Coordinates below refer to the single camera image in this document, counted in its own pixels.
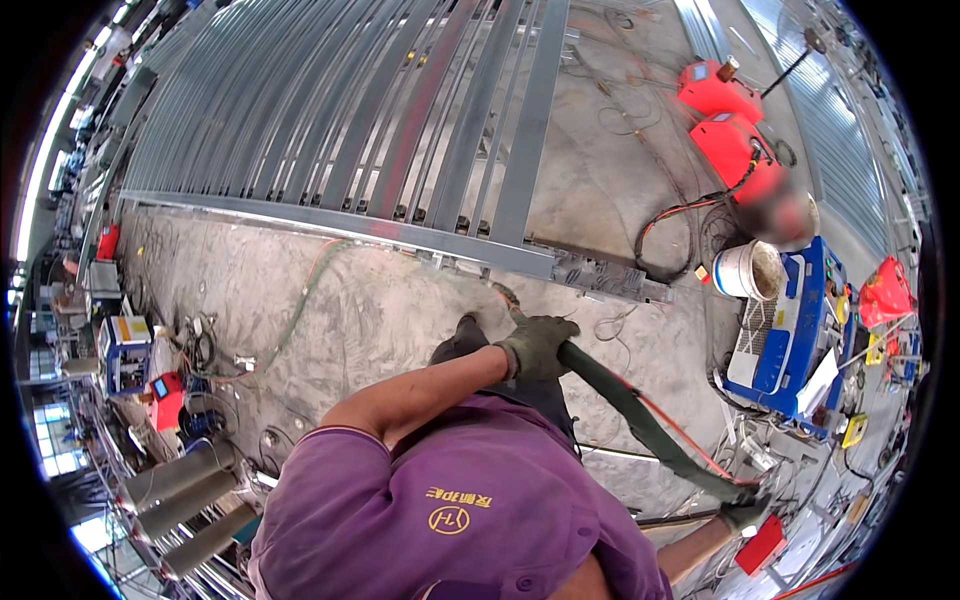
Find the red plastic bag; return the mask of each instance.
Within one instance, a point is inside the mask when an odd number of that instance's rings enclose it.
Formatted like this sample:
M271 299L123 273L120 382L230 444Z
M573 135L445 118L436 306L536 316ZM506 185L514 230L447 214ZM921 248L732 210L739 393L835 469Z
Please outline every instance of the red plastic bag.
M860 288L860 320L870 329L909 315L915 303L903 263L887 256Z

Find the concrete floor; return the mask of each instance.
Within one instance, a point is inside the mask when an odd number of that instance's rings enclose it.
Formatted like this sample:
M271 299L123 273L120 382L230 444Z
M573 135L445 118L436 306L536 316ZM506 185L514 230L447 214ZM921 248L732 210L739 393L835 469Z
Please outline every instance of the concrete floor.
M772 81L776 72L761 50L761 40L735 0L711 3L725 29L733 25L759 54L755 57L734 36L728 36L740 59L742 72L758 82ZM647 61L644 68L665 82L674 81L692 60L673 3L660 2L634 19L624 35ZM633 256L640 227L663 208L678 203L677 192L658 165L692 200L719 188L686 137L685 115L676 114L662 94L669 88L641 81L644 72L634 56L602 17L571 9L569 25L581 30L578 49L612 91L612 97L643 127L645 143L618 134L629 129L605 96L577 66L564 66L557 81L553 111L531 206L528 228L539 238L564 241L621 256ZM809 181L796 120L782 92L765 103L769 121L800 158L798 177ZM830 211L821 208L823 234L844 261L851 281L859 285L877 258L849 234ZM647 246L651 262L665 267L682 264L686 253L685 223L674 219L658 226ZM129 286L143 281L150 303L167 324L204 312L216 315L215 330L221 353L268 356L287 325L303 283L326 240L305 232L264 228L198 214L126 205L122 213L121 249L126 257ZM143 247L142 255L137 250ZM724 435L721 400L707 382L707 365L720 362L732 347L738 329L740 300L720 296L690 274L676 286L676 301L668 306L640 305L623 319L619 342L602 343L594 335L599 322L622 315L632 306L623 302L598 303L578 297L568 288L510 274L493 273L517 293L527 314L566 315L580 324L576 340L586 352L643 389L693 440L708 451ZM295 440L315 426L338 400L392 375L426 364L433 348L452 334L457 319L470 310L480 312L480 325L492 340L512 328L499 296L482 281L435 272L397 252L357 246L333 259L306 304L289 347L264 372L242 378L223 390L234 397L240 429L233 441L261 462L282 464L290 444L264 447L260 436L271 426ZM600 325L600 336L611 325ZM224 372L232 369L225 363ZM878 373L869 374L868 390ZM588 444L644 451L615 411L575 374L562 379L564 395L576 423L578 438ZM873 398L868 440L851 456L861 470L871 463L899 413L899 401ZM295 421L304 423L299 430ZM809 447L782 434L762 432L782 453L819 460L811 467L784 474L797 494L805 494L820 467L823 448ZM659 465L607 455L588 454L588 471L604 487L645 517L659 517L681 508L693 486ZM827 468L821 484L824 498L859 483L842 467ZM708 510L715 501L697 499L694 512ZM798 527L806 523L798 519ZM802 561L816 536L798 534L797 549L782 572L792 573L791 562ZM654 538L666 543L669 537ZM723 552L729 557L730 548ZM705 566L716 569L720 558ZM694 589L695 572L675 589L676 597ZM770 597L769 585L724 580L730 597Z

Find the worker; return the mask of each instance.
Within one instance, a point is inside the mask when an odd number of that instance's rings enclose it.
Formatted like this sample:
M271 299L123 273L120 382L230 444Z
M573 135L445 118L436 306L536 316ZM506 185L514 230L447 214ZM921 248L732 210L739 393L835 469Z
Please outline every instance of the worker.
M579 333L533 317L491 345L467 314L428 367L331 408L267 501L256 597L672 598L763 507L656 550L576 452L557 351Z

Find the gray glove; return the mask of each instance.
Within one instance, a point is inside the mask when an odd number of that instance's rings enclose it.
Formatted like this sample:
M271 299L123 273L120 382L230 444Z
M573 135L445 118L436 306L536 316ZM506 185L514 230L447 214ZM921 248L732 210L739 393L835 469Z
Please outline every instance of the gray glove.
M580 335L580 327L561 317L530 317L518 323L507 339L493 344L507 353L507 375L503 380L555 379L569 372L557 360L557 350L574 335Z
M770 504L770 495L767 494L761 498L754 498L749 505L723 503L720 505L720 517L735 536L740 536L743 530L754 525L759 527L760 519L766 513L767 505Z

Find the yellow logo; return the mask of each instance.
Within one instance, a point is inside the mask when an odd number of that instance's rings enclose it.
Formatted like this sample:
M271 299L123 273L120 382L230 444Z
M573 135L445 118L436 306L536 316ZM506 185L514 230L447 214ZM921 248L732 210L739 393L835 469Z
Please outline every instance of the yellow logo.
M427 519L430 529L445 536L455 536L470 525L470 515L461 506L442 506Z

